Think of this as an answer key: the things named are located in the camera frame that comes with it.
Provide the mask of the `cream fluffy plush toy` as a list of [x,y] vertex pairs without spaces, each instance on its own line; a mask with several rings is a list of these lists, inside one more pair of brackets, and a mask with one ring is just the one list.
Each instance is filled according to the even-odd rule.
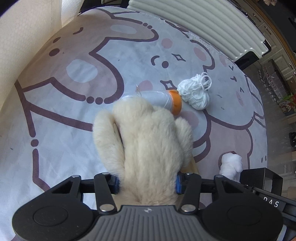
[[193,132],[184,118],[129,97],[97,114],[93,139],[107,172],[119,179],[117,207],[178,202],[177,173],[193,158]]

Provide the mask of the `oval wooden board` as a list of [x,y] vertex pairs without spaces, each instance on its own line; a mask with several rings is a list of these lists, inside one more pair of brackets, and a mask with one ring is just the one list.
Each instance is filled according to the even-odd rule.
[[187,166],[185,166],[184,168],[181,169],[181,171],[183,173],[195,173],[195,174],[199,174],[198,168],[196,166],[194,157],[191,156],[191,161],[189,162],[189,164]]

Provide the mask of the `white bag roll orange cap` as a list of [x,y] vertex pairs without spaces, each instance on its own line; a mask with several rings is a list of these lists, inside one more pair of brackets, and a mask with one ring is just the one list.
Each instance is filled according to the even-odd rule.
[[177,90],[165,91],[137,91],[134,94],[125,94],[122,99],[142,97],[154,106],[169,110],[173,115],[179,115],[182,109],[182,98]]

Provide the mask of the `cartoon bear printed bedsheet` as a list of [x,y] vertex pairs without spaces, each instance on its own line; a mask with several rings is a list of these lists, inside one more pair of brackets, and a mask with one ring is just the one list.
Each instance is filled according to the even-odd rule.
[[203,178],[235,152],[245,169],[267,166],[259,91],[231,60],[196,34],[156,16],[119,7],[79,15],[40,49],[1,109],[1,240],[15,240],[15,211],[67,177],[103,172],[92,138],[101,109],[124,94],[176,89],[206,72],[203,111],[182,105]]

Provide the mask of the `white yarn ball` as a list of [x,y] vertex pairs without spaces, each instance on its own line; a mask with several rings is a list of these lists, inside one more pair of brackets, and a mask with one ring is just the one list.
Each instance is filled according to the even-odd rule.
[[210,103],[209,89],[212,86],[212,79],[206,72],[196,74],[190,79],[182,80],[177,91],[184,102],[196,110],[204,110]]

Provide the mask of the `cream ribbed suitcase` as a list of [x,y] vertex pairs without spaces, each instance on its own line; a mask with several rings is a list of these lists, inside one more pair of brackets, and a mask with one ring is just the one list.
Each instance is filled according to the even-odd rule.
[[229,1],[129,1],[128,8],[186,28],[233,61],[248,52],[261,58],[270,47],[255,24]]

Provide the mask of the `white paper towel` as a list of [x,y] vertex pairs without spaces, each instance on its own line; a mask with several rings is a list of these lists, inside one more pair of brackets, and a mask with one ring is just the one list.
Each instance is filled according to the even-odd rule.
[[41,47],[79,13],[83,0],[20,0],[1,15],[1,104]]

